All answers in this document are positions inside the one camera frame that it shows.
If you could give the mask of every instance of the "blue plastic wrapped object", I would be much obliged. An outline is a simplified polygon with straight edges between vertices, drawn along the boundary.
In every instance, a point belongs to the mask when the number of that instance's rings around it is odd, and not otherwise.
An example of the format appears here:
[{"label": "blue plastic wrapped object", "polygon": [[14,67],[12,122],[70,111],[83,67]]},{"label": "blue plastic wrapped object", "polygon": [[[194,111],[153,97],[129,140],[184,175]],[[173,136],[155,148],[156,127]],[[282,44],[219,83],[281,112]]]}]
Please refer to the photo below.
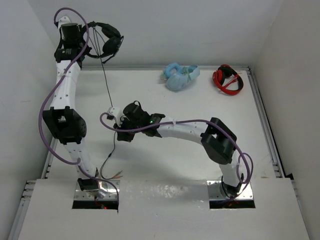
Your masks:
[{"label": "blue plastic wrapped object", "polygon": [[196,79],[200,75],[198,66],[182,67],[174,62],[168,65],[163,73],[165,75],[166,86],[171,91],[177,92],[183,89],[190,81]]}]

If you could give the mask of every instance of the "white work surface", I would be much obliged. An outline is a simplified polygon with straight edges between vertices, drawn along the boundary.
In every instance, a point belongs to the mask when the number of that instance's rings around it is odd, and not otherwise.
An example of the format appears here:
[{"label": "white work surface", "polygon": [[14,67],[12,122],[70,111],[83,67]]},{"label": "white work surface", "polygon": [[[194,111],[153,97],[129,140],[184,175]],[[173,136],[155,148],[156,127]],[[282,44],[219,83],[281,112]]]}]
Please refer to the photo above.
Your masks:
[{"label": "white work surface", "polygon": [[36,182],[19,240],[308,240],[288,178],[255,179],[255,209],[209,209],[205,181],[121,181],[115,210],[71,209],[75,180]]},{"label": "white work surface", "polygon": [[[214,70],[201,70],[200,76],[179,92],[166,88],[159,79],[161,70],[107,70],[106,77],[115,107],[123,109],[138,100],[149,114],[165,114],[177,120],[221,119],[237,136],[242,151],[251,155],[253,178],[275,178],[247,72],[240,72],[243,90],[229,96],[214,86]],[[86,121],[86,145],[98,169],[113,148],[114,133],[99,121],[100,114],[109,107],[103,72],[82,71],[76,89],[76,111]],[[105,122],[110,126],[114,124],[110,120]],[[56,151],[70,159],[60,143]],[[120,170],[123,170],[123,179],[128,180],[215,180],[222,175],[218,164],[209,159],[201,145],[142,133],[136,134],[132,142],[116,142],[116,150],[105,165],[104,174],[111,176]],[[54,159],[48,177],[74,180],[77,172],[74,166]]]},{"label": "white work surface", "polygon": [[[136,134],[131,143],[116,142],[104,171],[111,176],[123,170],[119,214],[72,209],[76,169],[54,159],[48,179],[35,185],[19,240],[307,240],[291,181],[275,177],[247,73],[240,73],[244,89],[227,96],[214,87],[213,71],[201,70],[180,92],[166,89],[160,70],[109,70],[106,75],[116,107],[138,100],[150,114],[220,118],[253,158],[255,209],[209,209],[206,180],[220,179],[221,171],[201,145]],[[81,72],[76,110],[86,120],[86,143],[98,168],[113,147],[114,133],[99,122],[109,106],[103,72]],[[56,151],[70,159],[61,144]]]}]

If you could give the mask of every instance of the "red headphones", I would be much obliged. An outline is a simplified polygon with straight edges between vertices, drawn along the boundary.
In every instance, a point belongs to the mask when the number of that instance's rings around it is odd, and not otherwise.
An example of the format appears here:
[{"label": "red headphones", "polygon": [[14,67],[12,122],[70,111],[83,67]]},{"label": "red headphones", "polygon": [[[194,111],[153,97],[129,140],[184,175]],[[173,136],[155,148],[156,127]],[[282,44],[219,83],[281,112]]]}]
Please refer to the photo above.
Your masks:
[{"label": "red headphones", "polygon": [[[230,78],[231,76],[234,76],[231,81],[229,81],[226,85],[223,86],[225,79]],[[244,81],[239,76],[239,74],[233,70],[229,65],[223,64],[221,65],[217,71],[215,71],[212,75],[212,79],[214,84],[225,94],[228,95],[236,95],[238,94],[243,88],[244,88]],[[237,90],[229,90],[227,87],[230,84],[233,84],[235,82],[238,82],[238,89]]]}]

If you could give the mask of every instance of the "light blue object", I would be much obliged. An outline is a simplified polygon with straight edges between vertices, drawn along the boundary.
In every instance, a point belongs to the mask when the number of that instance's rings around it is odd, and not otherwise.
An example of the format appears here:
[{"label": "light blue object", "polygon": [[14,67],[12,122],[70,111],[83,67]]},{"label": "light blue object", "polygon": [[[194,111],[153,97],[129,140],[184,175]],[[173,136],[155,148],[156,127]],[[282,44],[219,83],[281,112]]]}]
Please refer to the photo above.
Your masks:
[{"label": "light blue object", "polygon": [[181,67],[174,62],[168,65],[163,73],[167,78],[166,86],[171,91],[177,92],[183,89],[190,81],[196,79],[200,75],[198,66]]}]

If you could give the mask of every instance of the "gray wall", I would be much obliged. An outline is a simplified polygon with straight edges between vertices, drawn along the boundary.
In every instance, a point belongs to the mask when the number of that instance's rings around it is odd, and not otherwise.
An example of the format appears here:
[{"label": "gray wall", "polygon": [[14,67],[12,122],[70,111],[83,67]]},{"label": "gray wall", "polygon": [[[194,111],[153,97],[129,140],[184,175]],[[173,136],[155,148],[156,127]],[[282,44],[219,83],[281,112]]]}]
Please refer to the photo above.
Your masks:
[{"label": "gray wall", "polygon": [[312,239],[320,239],[319,11],[317,0],[285,0],[254,70]]},{"label": "gray wall", "polygon": [[56,67],[54,46],[27,0],[2,1],[0,22],[0,240],[5,240],[26,180],[41,176],[47,151],[38,113],[55,84]]},{"label": "gray wall", "polygon": [[[56,45],[60,7],[109,23],[124,35],[108,65],[253,65],[283,0],[28,0]],[[82,21],[67,13],[75,22]],[[87,58],[87,65],[99,61]]]}]

